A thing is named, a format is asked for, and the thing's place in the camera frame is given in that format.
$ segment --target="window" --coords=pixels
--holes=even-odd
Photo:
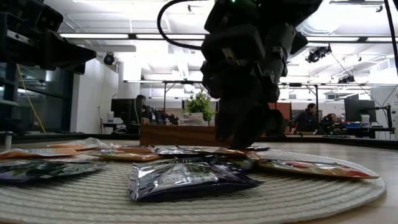
[[[4,98],[4,87],[0,87],[0,100]]]
[[[28,91],[28,94],[46,132],[65,130],[67,126],[63,120],[64,111],[67,111],[65,100],[33,91]],[[26,131],[41,131],[24,89],[18,89],[17,102],[14,118],[21,121],[20,127]]]
[[[6,63],[0,63],[0,78],[6,77],[6,68],[7,68]]]
[[[0,107],[0,116],[16,119],[25,131],[41,131],[35,110],[46,132],[69,131],[73,73],[24,65],[20,65],[20,69],[27,91],[21,80],[16,81],[19,79],[16,65],[0,63],[0,75],[5,79],[4,86],[0,87],[0,99],[18,103],[16,107]]]
[[[36,88],[47,93],[65,96],[67,92],[68,79],[73,74],[57,69],[56,71],[46,71],[37,67],[19,66],[25,85]]]

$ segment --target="yellow cable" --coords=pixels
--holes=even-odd
[[[21,70],[19,69],[19,65],[17,65],[17,70],[18,70],[19,78],[20,78],[21,81],[22,81],[22,86],[23,86],[24,89],[25,89],[25,93],[26,93],[26,96],[27,96],[27,100],[29,101],[30,107],[32,108],[33,113],[35,114],[36,119],[39,121],[39,124],[40,124],[40,127],[42,128],[43,133],[46,133],[46,132],[45,132],[45,129],[44,129],[44,127],[43,127],[42,121],[40,120],[39,116],[37,116],[36,110],[35,110],[35,108],[33,107],[33,104],[32,104],[32,102],[31,102],[31,100],[30,100],[29,94],[27,93],[26,86],[25,86],[25,82],[24,82],[24,77],[22,76]]]

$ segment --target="ceiling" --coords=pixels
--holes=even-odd
[[[45,0],[63,14],[62,33],[158,33],[156,18],[162,0]],[[162,27],[169,34],[205,34],[203,25],[214,1],[185,2],[172,6],[162,19]],[[305,35],[389,35],[386,10],[376,12],[379,5],[334,5],[324,1],[319,10],[298,27]],[[392,8],[395,26],[398,12]],[[103,51],[131,52],[118,54],[123,61],[138,58],[145,77],[168,79],[173,71],[186,67],[197,73],[204,58],[201,52],[176,53],[163,40],[79,40],[77,44]],[[391,44],[331,44],[333,55],[317,63],[308,64],[308,51],[319,45],[308,45],[289,58],[289,74],[284,82],[332,82],[351,71],[358,82],[368,82],[369,68],[392,55]]]

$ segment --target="man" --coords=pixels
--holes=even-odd
[[[310,103],[307,109],[300,113],[293,121],[293,128],[290,133],[294,134],[295,131],[312,132],[317,126],[317,106],[315,103]]]
[[[152,119],[152,117],[149,117],[150,113],[147,110],[147,106],[146,106],[146,97],[144,95],[138,95],[137,96],[137,100],[141,100],[141,117],[142,118],[148,118],[148,119]]]
[[[326,116],[330,122],[333,123],[333,131],[339,132],[344,128],[344,124],[337,118],[336,114],[330,113]]]

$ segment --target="round placemat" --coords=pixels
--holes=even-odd
[[[348,161],[284,151],[270,159]],[[91,160],[78,156],[64,161]],[[112,162],[104,170],[25,185],[0,185],[0,221],[10,223],[285,223],[327,217],[380,196],[384,181],[346,180],[294,174],[253,174],[260,187],[219,197],[139,203],[127,196],[131,164]]]

